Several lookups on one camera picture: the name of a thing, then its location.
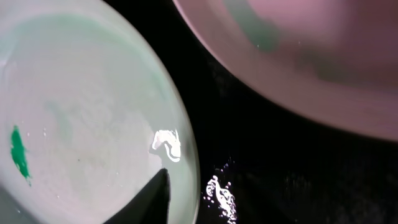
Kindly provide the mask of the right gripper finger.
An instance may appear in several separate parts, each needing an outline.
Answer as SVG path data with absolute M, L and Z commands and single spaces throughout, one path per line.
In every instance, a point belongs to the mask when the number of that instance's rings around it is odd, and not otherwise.
M 170 178 L 162 168 L 118 213 L 104 224 L 167 224 Z

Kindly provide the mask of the mint plate front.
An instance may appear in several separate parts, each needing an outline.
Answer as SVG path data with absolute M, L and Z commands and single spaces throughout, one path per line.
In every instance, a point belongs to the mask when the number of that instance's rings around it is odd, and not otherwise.
M 195 223 L 189 118 L 164 65 L 103 1 L 1 1 L 1 222 L 104 223 L 160 169 Z

